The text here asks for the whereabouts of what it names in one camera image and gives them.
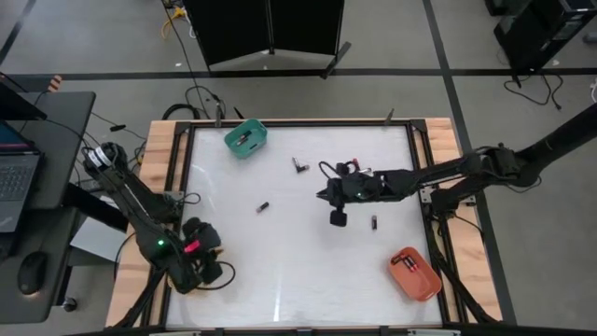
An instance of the computer mouse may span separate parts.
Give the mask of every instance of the computer mouse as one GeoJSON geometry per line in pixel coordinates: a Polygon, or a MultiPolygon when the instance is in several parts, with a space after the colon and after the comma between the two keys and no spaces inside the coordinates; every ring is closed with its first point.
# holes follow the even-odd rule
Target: computer mouse
{"type": "Polygon", "coordinates": [[[30,295],[44,286],[47,264],[48,254],[41,251],[33,252],[22,260],[17,274],[17,283],[21,293],[30,295]]]}

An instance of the gray floor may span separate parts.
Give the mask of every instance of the gray floor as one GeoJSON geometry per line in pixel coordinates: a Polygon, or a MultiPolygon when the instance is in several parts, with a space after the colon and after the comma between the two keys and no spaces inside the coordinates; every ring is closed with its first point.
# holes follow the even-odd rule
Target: gray floor
{"type": "MultiPolygon", "coordinates": [[[[0,0],[0,44],[24,8],[22,0],[0,0]]],[[[444,48],[453,69],[505,68],[493,38],[497,23],[481,0],[432,0],[444,48]]],[[[159,0],[37,0],[0,70],[9,74],[185,72],[171,34],[160,38],[165,14],[159,0]]],[[[176,24],[193,69],[205,70],[187,23],[176,24]]],[[[597,20],[585,31],[597,31],[597,20]]],[[[554,59],[557,67],[597,67],[597,48],[580,41],[584,32],[554,59]]],[[[420,0],[347,0],[342,40],[353,47],[340,68],[438,69],[436,51],[420,0]]],[[[328,56],[278,52],[255,54],[214,66],[215,70],[323,68],[328,56]]],[[[503,141],[521,148],[590,105],[594,76],[564,77],[563,106],[537,106],[504,91],[506,77],[455,77],[454,83],[474,147],[503,141]]],[[[550,82],[556,83],[554,77],[550,82]]],[[[442,77],[359,76],[201,79],[248,118],[452,117],[442,77]]],[[[145,135],[174,103],[184,102],[189,79],[66,81],[62,91],[95,91],[94,111],[145,135]]],[[[543,99],[539,78],[523,92],[543,99]]],[[[187,119],[181,111],[177,118],[187,119]]],[[[92,119],[88,132],[115,141],[129,153],[140,141],[111,133],[92,119]]],[[[594,302],[597,230],[592,225],[597,182],[592,155],[597,142],[550,166],[543,184],[525,194],[490,188],[487,198],[507,284],[521,325],[597,329],[594,302]]],[[[107,266],[76,268],[68,292],[81,301],[73,314],[54,309],[37,325],[0,326],[0,335],[60,335],[100,329],[113,286],[107,266]]]]}

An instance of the black partition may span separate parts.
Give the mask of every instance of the black partition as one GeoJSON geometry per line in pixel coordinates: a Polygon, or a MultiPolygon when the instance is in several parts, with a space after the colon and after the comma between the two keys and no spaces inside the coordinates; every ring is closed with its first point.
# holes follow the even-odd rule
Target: black partition
{"type": "Polygon", "coordinates": [[[332,55],[327,77],[348,50],[340,45],[344,0],[184,0],[203,59],[210,65],[259,51],[332,55]]]}
{"type": "Polygon", "coordinates": [[[270,47],[265,0],[186,0],[185,8],[208,67],[270,47]]]}
{"type": "Polygon", "coordinates": [[[271,0],[276,49],[335,55],[344,0],[271,0]]]}

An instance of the white table surface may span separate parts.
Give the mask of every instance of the white table surface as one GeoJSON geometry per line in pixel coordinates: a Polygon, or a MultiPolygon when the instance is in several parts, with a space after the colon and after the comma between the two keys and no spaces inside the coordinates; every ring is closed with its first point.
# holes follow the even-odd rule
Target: white table surface
{"type": "MultiPolygon", "coordinates": [[[[224,144],[230,129],[195,134],[186,205],[218,230],[236,279],[218,291],[173,291],[167,327],[350,327],[441,324],[437,298],[410,300],[387,271],[396,251],[415,247],[429,260],[416,196],[400,203],[348,204],[348,225],[329,224],[333,208],[317,163],[358,158],[362,168],[412,169],[403,127],[269,128],[268,144],[246,160],[224,144]],[[297,174],[296,157],[311,169],[297,174]],[[256,208],[270,207],[261,214],[256,208]],[[373,231],[371,216],[378,217],[373,231]]],[[[226,282],[230,271],[214,286],[226,282]]]]}

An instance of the laptop keyboard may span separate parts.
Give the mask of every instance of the laptop keyboard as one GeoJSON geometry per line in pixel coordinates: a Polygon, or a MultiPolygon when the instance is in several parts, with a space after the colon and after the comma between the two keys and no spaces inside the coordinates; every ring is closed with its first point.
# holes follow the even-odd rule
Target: laptop keyboard
{"type": "Polygon", "coordinates": [[[27,166],[0,166],[0,201],[22,200],[33,171],[27,166]]]}

